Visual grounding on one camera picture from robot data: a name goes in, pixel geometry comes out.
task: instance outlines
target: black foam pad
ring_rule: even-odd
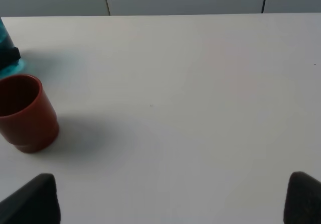
[[[287,188],[284,224],[321,223],[321,183],[304,172],[294,172]]]
[[[0,202],[0,224],[59,224],[55,177],[40,174]]]

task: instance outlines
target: cup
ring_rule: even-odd
[[[39,79],[14,75],[0,80],[0,133],[24,153],[40,151],[59,132],[57,116]]]

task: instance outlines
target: white table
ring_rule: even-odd
[[[62,223],[282,223],[321,179],[321,14],[7,18],[61,132],[0,138],[0,199],[56,177]]]

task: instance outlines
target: cup rim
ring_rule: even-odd
[[[29,104],[27,107],[25,107],[24,109],[14,113],[14,114],[11,114],[11,115],[6,115],[6,116],[0,116],[0,120],[3,120],[3,119],[8,119],[8,118],[12,118],[12,117],[15,117],[15,116],[18,116],[20,114],[22,114],[23,112],[27,111],[28,109],[32,108],[32,106],[34,106],[36,104],[36,102],[38,101],[38,99],[40,98],[42,92],[43,92],[43,87],[42,87],[42,83],[41,81],[39,80],[39,78],[35,77],[35,76],[32,76],[32,75],[29,75],[29,74],[16,74],[16,75],[13,75],[13,76],[9,76],[9,77],[5,77],[3,79],[0,80],[0,84],[2,84],[3,82],[5,81],[8,81],[10,79],[13,79],[13,78],[29,78],[31,80],[34,80],[37,84],[38,84],[38,87],[39,87],[39,91],[38,91],[38,94],[37,96],[35,97],[35,99],[31,102],[31,104]]]

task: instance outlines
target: bottle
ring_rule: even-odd
[[[24,67],[20,53],[0,19],[0,79],[19,73]]]

